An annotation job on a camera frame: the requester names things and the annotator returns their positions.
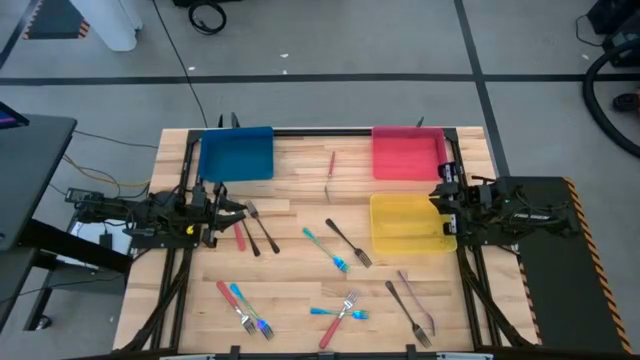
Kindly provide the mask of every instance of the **yellow black hazard stripe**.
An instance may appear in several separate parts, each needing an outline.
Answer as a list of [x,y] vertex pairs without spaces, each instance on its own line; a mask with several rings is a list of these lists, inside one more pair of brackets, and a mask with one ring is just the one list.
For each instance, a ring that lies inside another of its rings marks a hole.
[[78,30],[78,38],[84,39],[85,37],[87,37],[88,33],[89,33],[89,23],[86,20],[82,20],[82,23],[80,24],[80,29]]
[[520,264],[520,276],[522,276],[522,284],[524,284],[524,293],[527,295],[527,302],[529,303],[529,311],[531,312],[531,320],[533,320],[533,328],[536,331],[536,337],[538,338],[538,345],[542,345],[542,338],[540,337],[540,328],[538,327],[538,320],[536,319],[536,312],[533,309],[533,300],[531,300],[531,292],[529,291],[529,284],[527,283],[527,275],[524,273],[524,265],[518,259]]
[[607,298],[609,310],[611,310],[611,317],[613,318],[613,322],[616,324],[618,336],[620,336],[620,342],[622,343],[622,348],[627,353],[631,354],[631,344],[629,343],[629,338],[627,337],[627,333],[624,330],[624,324],[622,323],[622,319],[620,318],[620,315],[618,313],[616,301],[613,299],[613,293],[611,292],[611,288],[609,288],[609,281],[607,280],[607,276],[604,273],[604,268],[602,267],[602,263],[600,262],[600,256],[598,255],[596,244],[593,242],[591,230],[589,230],[589,225],[587,225],[587,220],[584,216],[584,210],[582,210],[582,204],[580,203],[580,198],[578,197],[578,193],[576,192],[576,186],[571,179],[564,178],[564,180],[567,182],[567,186],[569,187],[571,199],[573,200],[573,206],[576,209],[576,214],[578,216],[578,220],[580,221],[580,226],[582,228],[584,238],[587,239],[587,247],[591,252],[593,266],[598,273],[598,276],[600,277],[600,287],[602,288],[604,296]]
[[40,8],[42,7],[42,1],[43,0],[38,1],[38,3],[36,4],[36,7],[33,9],[33,13],[31,13],[31,19],[29,20],[29,23],[24,28],[24,33],[22,35],[22,38],[25,40],[29,40],[29,30],[31,30],[33,19],[35,19],[36,15],[38,15],[38,13],[40,12]]

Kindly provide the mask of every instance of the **gray floor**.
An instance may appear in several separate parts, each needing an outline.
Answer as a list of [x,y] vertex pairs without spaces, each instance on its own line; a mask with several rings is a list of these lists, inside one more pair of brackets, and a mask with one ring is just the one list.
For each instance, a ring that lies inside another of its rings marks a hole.
[[[182,70],[149,1],[132,0],[145,28],[129,53],[107,50],[94,32],[84,40],[20,40],[0,78],[181,76]],[[341,73],[471,74],[452,0],[245,0],[225,4],[229,25],[219,36],[195,33],[184,10],[158,0],[163,18],[191,75]],[[0,1],[0,43],[17,23],[21,0]],[[592,0],[464,0],[485,74],[580,74],[602,52],[578,42],[574,20]],[[583,36],[594,41],[588,23]],[[607,66],[604,72],[619,72]],[[603,102],[634,83],[599,83]],[[209,123],[235,111],[243,125],[367,126],[485,125],[472,82],[300,82],[196,84]],[[640,247],[635,219],[640,195],[638,160],[613,145],[595,126],[579,83],[489,83],[491,104],[514,175],[565,175],[574,179],[602,261],[625,321],[640,349]],[[124,141],[154,143],[166,127],[201,127],[187,85],[0,86],[0,99],[19,111],[78,119],[79,129]],[[640,142],[636,116],[612,115]],[[75,136],[68,154],[120,181],[148,178],[155,157]],[[113,191],[63,164],[52,181]],[[65,227],[73,212],[47,191],[37,218]],[[30,277],[37,287],[42,274]],[[110,350],[121,297],[54,292],[47,313],[55,326],[40,334],[20,331],[32,298],[25,297],[0,336],[8,358],[57,359]],[[33,341],[23,346],[21,341]]]

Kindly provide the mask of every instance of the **wooden table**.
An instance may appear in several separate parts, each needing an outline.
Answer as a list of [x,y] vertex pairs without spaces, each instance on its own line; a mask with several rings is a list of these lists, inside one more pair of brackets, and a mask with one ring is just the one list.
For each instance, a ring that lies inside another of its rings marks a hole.
[[[467,176],[494,177],[483,129],[457,128]],[[164,130],[151,181],[151,190],[170,190],[180,178],[188,130]],[[331,152],[336,152],[330,192],[324,195]],[[199,149],[194,152],[194,160]],[[180,353],[228,353],[232,345],[248,352],[317,352],[318,343],[333,316],[310,315],[310,307],[339,309],[349,290],[357,289],[356,308],[369,310],[370,320],[345,319],[328,350],[336,352],[399,352],[416,340],[402,310],[384,286],[393,280],[415,320],[427,330],[428,323],[397,274],[408,273],[423,306],[433,315],[437,336],[429,351],[472,349],[461,278],[455,254],[381,255],[373,251],[369,227],[369,197],[374,193],[428,194],[436,183],[374,180],[371,169],[371,138],[277,137],[275,178],[270,181],[228,183],[234,200],[251,199],[264,226],[281,248],[273,254],[253,219],[246,224],[257,239],[262,256],[254,257],[249,244],[239,252],[233,229],[220,235],[218,247],[199,247],[189,277]],[[192,166],[192,177],[195,176]],[[362,266],[348,245],[324,224],[331,217],[357,247],[367,252],[374,265]],[[302,234],[311,229],[352,271],[338,271],[327,256]],[[511,323],[531,342],[537,342],[516,258],[501,249],[483,250],[493,297]],[[156,304],[166,250],[153,250],[131,270],[114,348],[131,340]],[[250,336],[239,325],[237,314],[224,300],[215,282],[236,282],[253,307],[267,319],[275,338]],[[479,311],[483,339],[488,343],[487,322]],[[165,319],[163,345],[168,344],[173,316]],[[425,351],[418,345],[418,351]]]

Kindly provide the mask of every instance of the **pink bin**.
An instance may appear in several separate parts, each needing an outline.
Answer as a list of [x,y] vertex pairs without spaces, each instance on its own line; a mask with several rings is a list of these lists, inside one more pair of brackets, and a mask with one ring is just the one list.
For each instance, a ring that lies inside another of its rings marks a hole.
[[447,161],[440,128],[375,126],[373,177],[380,180],[439,180],[438,165]]

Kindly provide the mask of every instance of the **red utensil handle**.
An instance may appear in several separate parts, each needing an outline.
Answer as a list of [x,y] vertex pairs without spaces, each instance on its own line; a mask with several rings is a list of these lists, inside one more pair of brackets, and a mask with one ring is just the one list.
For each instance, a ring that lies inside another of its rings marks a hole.
[[329,345],[329,341],[331,340],[333,333],[338,329],[338,325],[340,325],[341,320],[341,317],[337,317],[335,320],[333,320],[333,324],[331,324],[329,330],[327,330],[327,333],[324,334],[322,340],[320,340],[320,349],[324,349],[327,347],[327,345]]
[[238,242],[238,249],[240,251],[244,251],[244,236],[242,236],[242,230],[240,230],[240,225],[238,223],[233,224],[233,231],[236,233],[236,241]]
[[336,162],[336,152],[331,153],[331,162],[329,163],[329,177],[333,176],[333,165]]
[[224,296],[224,298],[227,299],[229,304],[231,304],[234,307],[238,306],[238,302],[233,297],[233,295],[231,295],[231,291],[227,289],[227,285],[224,284],[224,281],[217,281],[216,286],[218,287],[218,290],[220,290],[220,292],[222,293],[222,296]]

